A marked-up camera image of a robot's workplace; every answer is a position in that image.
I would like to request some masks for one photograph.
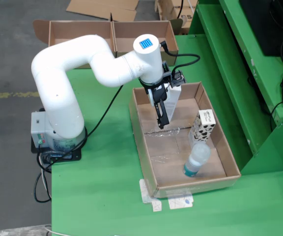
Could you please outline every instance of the black monitor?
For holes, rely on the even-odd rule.
[[[240,4],[264,55],[280,56],[283,0],[240,0]]]

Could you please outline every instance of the sticker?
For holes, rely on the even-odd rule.
[[[157,198],[150,197],[144,179],[140,179],[141,198],[145,204],[151,203],[154,212],[162,210],[162,203]]]
[[[176,198],[168,198],[170,209],[180,209],[180,208],[187,208],[193,206],[193,195],[192,194],[186,194],[181,197]]]
[[[54,148],[56,150],[70,150],[76,146],[76,139],[55,140],[53,139]]]
[[[156,212],[156,211],[161,211],[162,210],[162,203],[160,200],[158,199],[153,199],[152,202],[152,209],[153,209],[153,212]]]

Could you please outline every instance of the blue led display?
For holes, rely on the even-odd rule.
[[[145,48],[149,48],[150,46],[152,46],[152,42],[148,38],[148,39],[145,39],[142,42],[140,42],[140,45],[143,49],[145,49]]]

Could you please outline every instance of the small white box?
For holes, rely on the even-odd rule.
[[[197,142],[206,142],[215,125],[216,121],[211,109],[198,111],[189,133],[191,148]]]

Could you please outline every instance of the yellow floor marking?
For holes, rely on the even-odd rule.
[[[0,92],[0,98],[9,97],[39,97],[38,92]]]

